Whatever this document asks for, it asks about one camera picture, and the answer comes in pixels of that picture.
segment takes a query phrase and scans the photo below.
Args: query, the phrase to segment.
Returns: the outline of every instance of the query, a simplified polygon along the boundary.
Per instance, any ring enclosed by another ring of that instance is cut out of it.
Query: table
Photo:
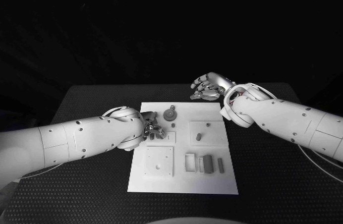
[[[258,83],[280,99],[300,103],[285,83]],[[74,86],[52,123],[102,115],[141,102],[189,99],[189,84]],[[128,193],[133,152],[113,151],[65,163],[23,179],[4,213],[10,223],[144,224],[176,217],[247,223],[343,223],[343,184],[307,160],[297,145],[225,121],[239,195]],[[342,170],[307,152],[321,167]]]

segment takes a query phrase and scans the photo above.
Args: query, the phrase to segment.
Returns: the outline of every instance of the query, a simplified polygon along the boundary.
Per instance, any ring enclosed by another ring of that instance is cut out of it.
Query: dark wall
[[[340,113],[340,1],[0,0],[0,108],[51,119],[72,85],[213,71]]]

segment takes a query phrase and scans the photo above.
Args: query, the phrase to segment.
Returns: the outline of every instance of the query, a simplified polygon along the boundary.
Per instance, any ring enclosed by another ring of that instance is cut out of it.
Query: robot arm
[[[215,76],[211,72],[193,82],[190,87],[200,83],[200,88],[192,99],[215,100],[223,94],[221,114],[236,125],[248,128],[255,122],[265,132],[343,162],[343,117],[277,99],[251,83],[236,85],[229,81],[229,86],[216,90],[222,86]]]
[[[151,132],[163,138],[156,114],[121,107],[110,116],[0,133],[0,189],[36,170],[115,147],[133,150]]]

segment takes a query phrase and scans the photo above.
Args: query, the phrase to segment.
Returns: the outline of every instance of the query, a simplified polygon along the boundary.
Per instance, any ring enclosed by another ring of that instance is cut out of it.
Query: textured tabletop
[[[300,103],[285,83],[260,83],[280,99]],[[74,86],[53,122],[102,115],[114,107],[189,99],[187,84]],[[226,121],[239,195],[128,193],[133,152],[113,151],[23,179],[4,213],[9,223],[144,224],[174,217],[213,217],[247,223],[343,223],[343,184],[307,160],[296,144],[254,124]],[[311,152],[323,168],[342,170]]]

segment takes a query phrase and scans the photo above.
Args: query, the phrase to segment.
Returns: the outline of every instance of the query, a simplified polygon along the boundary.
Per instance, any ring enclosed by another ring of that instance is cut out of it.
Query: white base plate
[[[166,121],[163,112],[174,105],[177,117],[174,121]],[[236,179],[231,161],[229,143],[222,115],[219,114],[219,103],[141,103],[141,112],[157,112],[157,122],[166,132],[170,133],[170,140],[150,141],[147,139],[134,149],[131,174],[128,181],[128,192],[153,193],[203,193],[203,194],[238,194]],[[216,136],[225,137],[221,146],[193,146],[190,143],[190,122],[221,122]],[[146,148],[173,147],[173,175],[156,176],[144,175],[146,170]],[[185,154],[195,154],[196,173],[185,171]],[[199,173],[198,158],[212,155],[212,174]],[[225,173],[219,173],[218,158],[223,160]]]

